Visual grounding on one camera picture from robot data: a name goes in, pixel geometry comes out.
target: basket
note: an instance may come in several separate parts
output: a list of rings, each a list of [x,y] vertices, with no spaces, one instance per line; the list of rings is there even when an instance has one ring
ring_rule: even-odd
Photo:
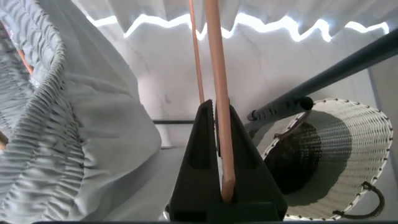
[[[337,220],[379,215],[384,198],[373,184],[387,162],[392,134],[383,112],[348,100],[317,101],[310,113],[296,116],[263,154],[289,206],[286,217]],[[380,198],[375,211],[347,215],[368,190]]]

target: smocked fabric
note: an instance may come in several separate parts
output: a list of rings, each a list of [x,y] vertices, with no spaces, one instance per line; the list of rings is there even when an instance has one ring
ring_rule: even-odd
[[[26,39],[19,46],[33,48],[47,71],[32,91],[17,61],[1,55],[1,128],[9,144],[0,156],[0,219],[63,220],[84,175],[78,123],[63,76],[65,46],[36,1],[2,0],[0,19],[8,27],[21,27],[19,35]]]

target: black basket handle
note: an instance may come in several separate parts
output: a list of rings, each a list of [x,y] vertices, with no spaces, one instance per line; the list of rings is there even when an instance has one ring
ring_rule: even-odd
[[[383,211],[384,206],[386,204],[386,200],[384,199],[383,194],[381,193],[381,191],[379,189],[377,189],[375,186],[371,185],[369,182],[364,182],[362,184],[363,188],[365,190],[370,190],[373,191],[374,193],[377,194],[377,196],[379,197],[380,203],[379,205],[376,207],[376,209],[373,210],[373,212],[366,214],[366,215],[347,215],[342,211],[334,211],[333,214],[334,215],[340,215],[343,218],[348,218],[348,219],[368,219],[368,218],[374,218],[378,215],[380,215],[380,213]]]

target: white wicker basket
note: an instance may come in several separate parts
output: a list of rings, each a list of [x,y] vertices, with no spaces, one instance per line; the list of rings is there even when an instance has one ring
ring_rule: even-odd
[[[301,116],[303,113],[290,122],[284,133],[295,126]],[[306,123],[316,129],[320,144],[308,138],[307,133],[300,150],[317,147],[322,156],[308,182],[298,191],[285,195],[289,206],[286,217],[336,220],[341,215],[333,212],[351,210],[368,191],[364,182],[374,184],[380,176],[392,144],[392,125],[380,110],[336,98],[315,102]],[[300,128],[292,134],[300,137]],[[263,158],[279,140],[273,140]]]

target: black pole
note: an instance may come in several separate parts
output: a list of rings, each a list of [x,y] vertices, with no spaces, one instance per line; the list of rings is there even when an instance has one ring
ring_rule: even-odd
[[[155,124],[193,124],[194,121],[182,121],[182,120],[152,120]]]
[[[283,108],[287,109],[286,105],[289,103],[296,102],[304,96],[307,96],[397,54],[398,29],[363,47],[362,49],[338,62],[336,65],[310,78],[306,82],[302,83],[293,90],[290,90],[262,108],[249,113],[248,120],[260,120],[262,119],[262,114],[264,114],[266,111],[274,110],[276,108],[279,110],[283,110]]]

